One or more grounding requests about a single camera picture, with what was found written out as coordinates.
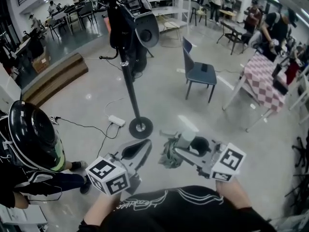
stand base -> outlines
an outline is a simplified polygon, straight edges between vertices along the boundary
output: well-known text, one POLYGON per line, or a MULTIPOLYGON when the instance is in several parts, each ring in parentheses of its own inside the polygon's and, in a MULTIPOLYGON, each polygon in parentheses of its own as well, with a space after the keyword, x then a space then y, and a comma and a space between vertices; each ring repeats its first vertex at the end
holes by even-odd
POLYGON ((129 132, 137 139, 144 139, 151 135, 154 126, 150 119, 146 117, 140 117, 142 122, 142 128, 140 127, 138 120, 135 118, 129 125, 129 132))

power strip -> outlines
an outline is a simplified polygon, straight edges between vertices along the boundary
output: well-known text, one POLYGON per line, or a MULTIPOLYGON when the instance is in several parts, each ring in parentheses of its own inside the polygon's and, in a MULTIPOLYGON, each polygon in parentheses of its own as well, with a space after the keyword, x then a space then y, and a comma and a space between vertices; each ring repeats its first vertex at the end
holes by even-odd
POLYGON ((109 116, 109 117, 108 117, 108 120, 109 120, 110 122, 116 124, 117 126, 120 126, 120 127, 123 127, 123 126, 125 125, 125 123, 126 123, 125 120, 120 119, 120 118, 118 118, 118 117, 116 117, 116 116, 114 116, 114 115, 109 116))

pink checkered tablecloth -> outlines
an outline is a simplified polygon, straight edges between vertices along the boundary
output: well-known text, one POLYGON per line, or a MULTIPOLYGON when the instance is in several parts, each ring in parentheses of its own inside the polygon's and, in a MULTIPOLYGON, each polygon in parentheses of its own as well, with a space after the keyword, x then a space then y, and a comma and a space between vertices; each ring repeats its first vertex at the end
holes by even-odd
MULTIPOLYGON (((276 65, 268 60, 264 55, 256 52, 249 60, 244 69, 247 78, 246 82, 256 94, 259 102, 273 111, 279 112, 284 105, 285 96, 276 90, 272 83, 273 73, 276 65)), ((286 75, 279 73, 279 77, 286 82, 286 75)))

motorcycle helmet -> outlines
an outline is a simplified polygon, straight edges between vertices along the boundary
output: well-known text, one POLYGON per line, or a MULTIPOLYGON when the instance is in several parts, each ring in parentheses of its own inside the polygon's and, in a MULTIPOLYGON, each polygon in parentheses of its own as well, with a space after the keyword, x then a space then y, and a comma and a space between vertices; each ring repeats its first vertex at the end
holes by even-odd
POLYGON ((62 142, 49 117, 38 107, 15 101, 0 118, 0 135, 12 164, 35 170, 61 172, 65 167, 62 142))

wooden platform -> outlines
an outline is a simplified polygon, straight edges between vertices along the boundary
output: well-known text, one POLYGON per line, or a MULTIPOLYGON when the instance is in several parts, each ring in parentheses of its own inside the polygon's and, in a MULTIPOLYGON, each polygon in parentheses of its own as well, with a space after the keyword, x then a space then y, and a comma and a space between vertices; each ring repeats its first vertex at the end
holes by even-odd
POLYGON ((37 81, 24 93, 22 99, 41 106, 65 86, 87 72, 87 65, 82 56, 77 53, 60 63, 37 81))

